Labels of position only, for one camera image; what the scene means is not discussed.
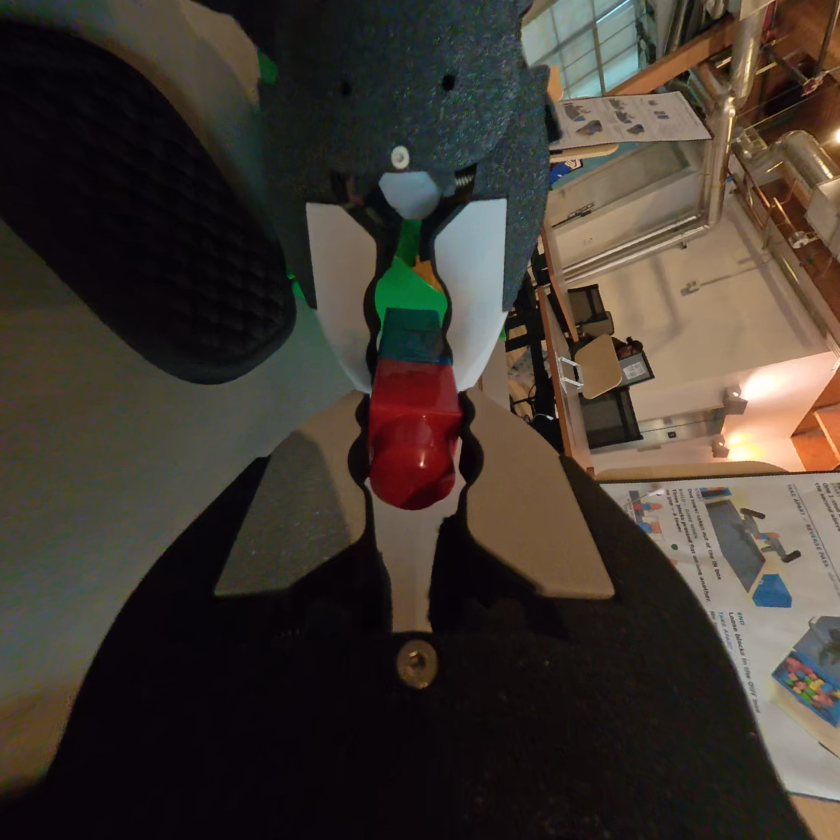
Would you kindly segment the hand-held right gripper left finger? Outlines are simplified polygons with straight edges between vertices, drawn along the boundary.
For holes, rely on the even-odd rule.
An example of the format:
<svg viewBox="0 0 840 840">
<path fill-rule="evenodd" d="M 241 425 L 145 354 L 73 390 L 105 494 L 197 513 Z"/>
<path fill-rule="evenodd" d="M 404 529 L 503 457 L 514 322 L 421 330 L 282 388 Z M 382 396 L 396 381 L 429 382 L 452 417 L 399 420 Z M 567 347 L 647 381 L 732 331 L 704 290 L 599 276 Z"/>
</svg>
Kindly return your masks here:
<svg viewBox="0 0 840 840">
<path fill-rule="evenodd" d="M 369 493 L 350 462 L 362 402 L 361 392 L 343 395 L 271 453 L 216 596 L 283 592 L 363 537 Z"/>
</svg>

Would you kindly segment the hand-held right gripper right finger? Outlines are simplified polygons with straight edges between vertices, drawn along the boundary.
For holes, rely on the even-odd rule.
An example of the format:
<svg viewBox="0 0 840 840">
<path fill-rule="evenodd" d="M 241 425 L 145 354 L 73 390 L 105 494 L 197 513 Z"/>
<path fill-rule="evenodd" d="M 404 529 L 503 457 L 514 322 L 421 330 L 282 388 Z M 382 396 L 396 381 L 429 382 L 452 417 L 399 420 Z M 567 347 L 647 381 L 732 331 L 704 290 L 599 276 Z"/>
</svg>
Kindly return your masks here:
<svg viewBox="0 0 840 840">
<path fill-rule="evenodd" d="M 482 466 L 466 494 L 480 547 L 549 598 L 606 600 L 613 582 L 559 454 L 529 425 L 473 387 L 469 426 Z"/>
</svg>

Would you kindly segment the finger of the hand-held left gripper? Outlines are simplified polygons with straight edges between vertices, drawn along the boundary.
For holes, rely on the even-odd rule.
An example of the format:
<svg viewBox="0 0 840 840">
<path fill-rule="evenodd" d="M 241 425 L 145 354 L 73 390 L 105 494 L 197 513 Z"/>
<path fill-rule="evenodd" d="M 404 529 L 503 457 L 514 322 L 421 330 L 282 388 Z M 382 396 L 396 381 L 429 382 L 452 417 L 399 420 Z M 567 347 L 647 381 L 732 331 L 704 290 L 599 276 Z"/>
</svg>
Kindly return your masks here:
<svg viewBox="0 0 840 840">
<path fill-rule="evenodd" d="M 434 234 L 434 270 L 448 297 L 446 340 L 458 389 L 478 381 L 506 317 L 507 217 L 506 198 L 472 201 Z"/>
<path fill-rule="evenodd" d="M 306 219 L 319 325 L 353 386 L 370 394 L 365 297 L 377 274 L 377 225 L 362 209 L 329 203 L 308 203 Z"/>
</svg>

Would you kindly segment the green plastic bin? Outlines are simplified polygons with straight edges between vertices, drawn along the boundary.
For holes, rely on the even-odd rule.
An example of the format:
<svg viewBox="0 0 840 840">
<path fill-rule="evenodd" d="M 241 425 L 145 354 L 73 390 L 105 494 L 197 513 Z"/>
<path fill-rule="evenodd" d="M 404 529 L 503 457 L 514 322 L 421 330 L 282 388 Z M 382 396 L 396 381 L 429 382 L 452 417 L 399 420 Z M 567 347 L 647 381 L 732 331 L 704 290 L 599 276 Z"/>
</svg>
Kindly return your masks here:
<svg viewBox="0 0 840 840">
<path fill-rule="evenodd" d="M 257 48 L 259 83 L 272 86 L 277 83 L 277 63 Z M 395 255 L 389 269 L 379 280 L 374 294 L 374 304 L 378 315 L 383 318 L 388 308 L 433 309 L 439 312 L 443 320 L 447 301 L 445 294 L 431 288 L 413 271 L 415 258 L 421 249 L 421 221 L 404 219 L 400 228 Z M 306 296 L 300 284 L 301 273 L 296 262 L 288 255 L 288 248 L 283 248 L 287 277 L 291 280 L 293 294 L 300 301 Z"/>
</svg>

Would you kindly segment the blue mega block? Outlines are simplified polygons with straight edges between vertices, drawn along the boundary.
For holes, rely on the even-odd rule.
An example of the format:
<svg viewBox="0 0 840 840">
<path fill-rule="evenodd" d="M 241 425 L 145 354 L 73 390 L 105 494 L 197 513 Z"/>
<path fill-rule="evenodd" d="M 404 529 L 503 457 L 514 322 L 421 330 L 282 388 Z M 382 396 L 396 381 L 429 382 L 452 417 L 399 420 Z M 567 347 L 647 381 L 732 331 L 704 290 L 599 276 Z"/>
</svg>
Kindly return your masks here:
<svg viewBox="0 0 840 840">
<path fill-rule="evenodd" d="M 439 312 L 388 308 L 382 323 L 378 357 L 420 364 L 452 364 Z"/>
</svg>

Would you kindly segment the red mega block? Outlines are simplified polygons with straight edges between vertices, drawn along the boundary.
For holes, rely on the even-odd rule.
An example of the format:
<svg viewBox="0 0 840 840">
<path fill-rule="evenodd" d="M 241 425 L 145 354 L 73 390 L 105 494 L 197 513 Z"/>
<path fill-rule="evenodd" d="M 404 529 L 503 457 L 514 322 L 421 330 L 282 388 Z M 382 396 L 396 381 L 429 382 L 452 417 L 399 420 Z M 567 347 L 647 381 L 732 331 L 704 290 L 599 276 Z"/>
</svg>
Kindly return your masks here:
<svg viewBox="0 0 840 840">
<path fill-rule="evenodd" d="M 374 494 L 407 511 L 445 499 L 455 486 L 462 425 L 450 363 L 380 359 L 367 420 Z"/>
</svg>

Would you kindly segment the small wooden board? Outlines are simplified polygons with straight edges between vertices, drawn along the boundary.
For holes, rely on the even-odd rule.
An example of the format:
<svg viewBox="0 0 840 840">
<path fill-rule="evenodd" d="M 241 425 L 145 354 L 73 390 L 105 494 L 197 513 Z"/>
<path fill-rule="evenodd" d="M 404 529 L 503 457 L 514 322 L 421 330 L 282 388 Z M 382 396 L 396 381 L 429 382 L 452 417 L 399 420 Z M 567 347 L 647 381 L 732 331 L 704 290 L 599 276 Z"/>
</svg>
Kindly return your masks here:
<svg viewBox="0 0 840 840">
<path fill-rule="evenodd" d="M 572 361 L 578 366 L 585 400 L 595 399 L 623 383 L 623 369 L 612 336 L 601 335 L 577 346 Z"/>
</svg>

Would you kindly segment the black mesh pad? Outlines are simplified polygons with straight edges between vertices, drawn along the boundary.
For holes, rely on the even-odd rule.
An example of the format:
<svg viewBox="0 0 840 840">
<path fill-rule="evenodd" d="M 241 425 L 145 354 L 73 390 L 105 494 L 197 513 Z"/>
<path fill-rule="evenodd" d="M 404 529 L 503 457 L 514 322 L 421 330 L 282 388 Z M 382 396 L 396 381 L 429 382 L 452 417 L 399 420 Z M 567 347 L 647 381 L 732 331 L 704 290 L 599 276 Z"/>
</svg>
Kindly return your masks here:
<svg viewBox="0 0 840 840">
<path fill-rule="evenodd" d="M 168 98 L 83 38 L 2 22 L 2 220 L 163 372 L 231 382 L 291 336 L 282 251 Z"/>
</svg>

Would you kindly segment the silver duct pipe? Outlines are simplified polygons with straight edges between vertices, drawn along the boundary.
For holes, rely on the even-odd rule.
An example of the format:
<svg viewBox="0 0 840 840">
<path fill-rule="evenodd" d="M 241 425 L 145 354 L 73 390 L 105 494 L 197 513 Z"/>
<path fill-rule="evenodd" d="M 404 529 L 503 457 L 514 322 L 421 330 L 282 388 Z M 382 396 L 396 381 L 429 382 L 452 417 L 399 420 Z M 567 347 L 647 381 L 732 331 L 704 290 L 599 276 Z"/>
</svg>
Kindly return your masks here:
<svg viewBox="0 0 840 840">
<path fill-rule="evenodd" d="M 808 132 L 793 130 L 767 144 L 753 129 L 733 141 L 746 188 L 766 209 L 781 213 L 794 198 L 804 210 L 807 229 L 789 222 L 793 249 L 818 240 L 831 257 L 839 257 L 838 164 Z"/>
<path fill-rule="evenodd" d="M 758 72 L 766 9 L 769 5 L 770 2 L 741 3 L 740 17 L 731 45 L 729 80 L 712 100 L 708 113 L 713 133 L 705 157 L 699 211 L 649 230 L 600 255 L 578 261 L 563 271 L 563 280 L 567 285 L 627 266 L 667 248 L 687 245 L 690 240 L 709 232 L 720 221 L 736 119 L 749 97 Z"/>
</svg>

